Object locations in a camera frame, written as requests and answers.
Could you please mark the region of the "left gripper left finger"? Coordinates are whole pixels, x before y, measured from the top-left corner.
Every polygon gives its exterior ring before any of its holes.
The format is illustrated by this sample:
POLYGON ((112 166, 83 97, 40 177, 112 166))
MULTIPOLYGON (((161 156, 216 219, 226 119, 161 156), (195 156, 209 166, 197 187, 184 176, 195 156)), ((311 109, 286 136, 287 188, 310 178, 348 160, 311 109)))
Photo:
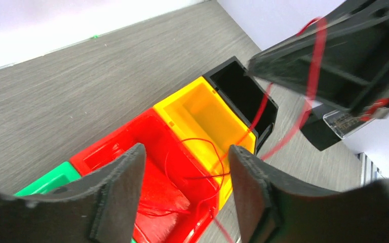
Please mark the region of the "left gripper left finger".
POLYGON ((137 143, 47 194, 0 192, 0 242, 130 242, 146 164, 137 143))

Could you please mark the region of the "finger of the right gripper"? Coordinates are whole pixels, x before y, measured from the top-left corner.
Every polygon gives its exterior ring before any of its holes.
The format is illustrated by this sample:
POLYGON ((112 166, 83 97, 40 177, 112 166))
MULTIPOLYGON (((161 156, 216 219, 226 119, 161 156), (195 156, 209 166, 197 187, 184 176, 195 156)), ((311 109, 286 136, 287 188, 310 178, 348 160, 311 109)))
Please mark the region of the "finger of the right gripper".
MULTIPOLYGON (((316 99, 360 114, 378 99, 389 98, 389 1, 345 1, 326 21, 316 99)), ((249 61, 249 72, 304 93, 316 33, 312 25, 258 53, 249 61)))

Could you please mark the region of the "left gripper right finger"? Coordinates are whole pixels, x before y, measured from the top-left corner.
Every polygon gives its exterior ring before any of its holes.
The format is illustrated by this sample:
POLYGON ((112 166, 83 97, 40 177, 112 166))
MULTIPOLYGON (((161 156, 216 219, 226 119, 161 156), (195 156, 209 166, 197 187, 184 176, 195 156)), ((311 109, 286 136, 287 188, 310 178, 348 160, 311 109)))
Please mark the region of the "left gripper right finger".
POLYGON ((389 242, 389 179, 337 192, 228 152, 242 242, 389 242))

